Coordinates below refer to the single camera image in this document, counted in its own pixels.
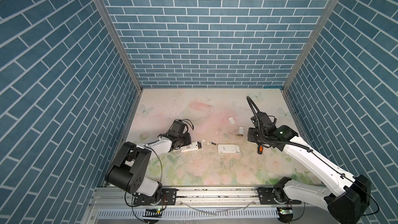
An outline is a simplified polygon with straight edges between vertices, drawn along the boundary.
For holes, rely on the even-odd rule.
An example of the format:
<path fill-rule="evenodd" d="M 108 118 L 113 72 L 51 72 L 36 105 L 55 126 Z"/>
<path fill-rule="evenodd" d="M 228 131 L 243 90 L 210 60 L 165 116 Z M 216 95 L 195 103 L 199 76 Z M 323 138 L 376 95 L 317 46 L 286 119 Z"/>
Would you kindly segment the orange handled screwdriver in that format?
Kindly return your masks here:
<path fill-rule="evenodd" d="M 257 153 L 258 153 L 259 155 L 262 155 L 262 154 L 263 154 L 263 149 L 264 149 L 264 147 L 263 147 L 262 145 L 258 145 Z"/>

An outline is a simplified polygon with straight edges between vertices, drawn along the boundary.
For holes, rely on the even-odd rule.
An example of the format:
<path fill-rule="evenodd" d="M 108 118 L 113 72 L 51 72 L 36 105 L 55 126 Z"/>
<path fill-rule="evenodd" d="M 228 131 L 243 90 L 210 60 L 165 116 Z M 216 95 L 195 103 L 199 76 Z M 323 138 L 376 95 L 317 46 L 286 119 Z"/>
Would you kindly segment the white remote control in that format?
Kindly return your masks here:
<path fill-rule="evenodd" d="M 237 144 L 218 144 L 217 150 L 219 153 L 239 154 L 240 147 Z"/>
<path fill-rule="evenodd" d="M 198 150 L 202 150 L 202 143 L 200 141 L 191 143 L 190 145 L 181 147 L 180 149 L 181 152 L 192 152 Z"/>

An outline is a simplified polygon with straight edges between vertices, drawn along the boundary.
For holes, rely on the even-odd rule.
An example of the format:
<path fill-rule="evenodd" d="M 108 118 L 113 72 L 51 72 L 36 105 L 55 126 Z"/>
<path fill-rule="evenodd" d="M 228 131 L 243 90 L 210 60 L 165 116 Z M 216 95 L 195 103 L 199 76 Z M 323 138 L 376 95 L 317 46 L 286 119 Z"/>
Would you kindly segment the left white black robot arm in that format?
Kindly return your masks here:
<path fill-rule="evenodd" d="M 159 201 L 162 184 L 146 176 L 149 162 L 160 155 L 192 144 L 189 130 L 194 125 L 189 119 L 175 119 L 165 134 L 147 144 L 124 143 L 105 174 L 105 181 L 129 194 L 154 197 Z"/>

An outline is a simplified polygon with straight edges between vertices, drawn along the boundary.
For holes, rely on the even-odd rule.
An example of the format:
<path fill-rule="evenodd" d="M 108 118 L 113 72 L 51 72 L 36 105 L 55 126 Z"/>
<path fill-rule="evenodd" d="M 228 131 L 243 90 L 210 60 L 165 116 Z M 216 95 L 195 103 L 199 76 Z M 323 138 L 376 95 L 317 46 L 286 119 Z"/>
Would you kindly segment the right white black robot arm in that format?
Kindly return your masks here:
<path fill-rule="evenodd" d="M 276 122 L 264 112 L 255 112 L 251 121 L 254 127 L 248 130 L 249 142 L 286 153 L 324 184 L 323 187 L 302 184 L 291 177 L 283 177 L 274 185 L 276 202 L 309 203 L 328 211 L 341 224 L 356 224 L 364 216 L 372 199 L 372 184 L 367 177 L 355 176 L 335 165 L 290 127 L 276 127 Z"/>

